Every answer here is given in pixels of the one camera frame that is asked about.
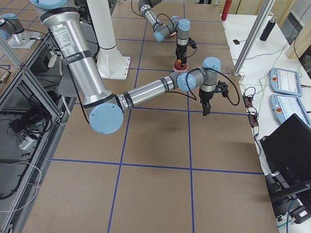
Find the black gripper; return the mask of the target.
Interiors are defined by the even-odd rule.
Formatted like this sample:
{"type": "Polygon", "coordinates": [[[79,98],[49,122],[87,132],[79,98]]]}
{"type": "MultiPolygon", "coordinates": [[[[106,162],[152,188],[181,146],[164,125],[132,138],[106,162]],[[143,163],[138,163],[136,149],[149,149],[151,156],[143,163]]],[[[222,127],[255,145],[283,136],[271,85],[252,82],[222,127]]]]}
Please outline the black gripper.
{"type": "Polygon", "coordinates": [[[213,98],[214,92],[199,91],[200,103],[203,107],[203,116],[210,114],[210,100],[213,98]]]}
{"type": "Polygon", "coordinates": [[[181,67],[184,67],[184,65],[187,63],[187,47],[188,45],[180,45],[176,44],[176,62],[175,65],[178,66],[180,64],[180,58],[181,58],[181,67]]]}

